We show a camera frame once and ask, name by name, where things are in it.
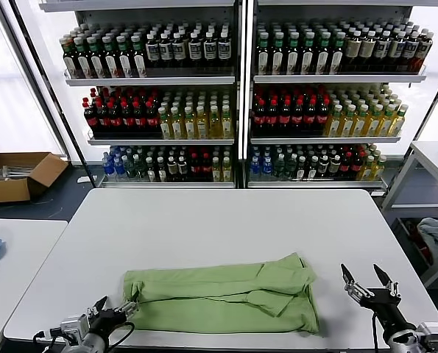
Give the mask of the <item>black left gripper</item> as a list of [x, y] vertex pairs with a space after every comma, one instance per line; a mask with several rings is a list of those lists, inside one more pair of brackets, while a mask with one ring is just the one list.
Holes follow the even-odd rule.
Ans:
[[138, 309], [136, 302], [126, 302], [116, 309], [103, 310], [107, 296], [103, 296], [88, 308], [88, 317], [97, 318], [90, 326], [90, 333], [95, 335], [110, 335], [115, 329], [127, 322], [126, 314], [133, 314]]

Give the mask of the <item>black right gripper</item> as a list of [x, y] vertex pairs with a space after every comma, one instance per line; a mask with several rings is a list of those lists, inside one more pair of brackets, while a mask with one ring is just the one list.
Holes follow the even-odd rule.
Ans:
[[387, 272], [374, 264], [376, 276], [386, 289], [367, 289], [361, 286], [342, 263], [342, 277], [345, 282], [345, 291], [356, 302], [376, 314], [384, 331], [398, 332], [407, 328], [407, 321], [403, 317], [398, 305], [401, 301], [398, 282], [393, 281]]

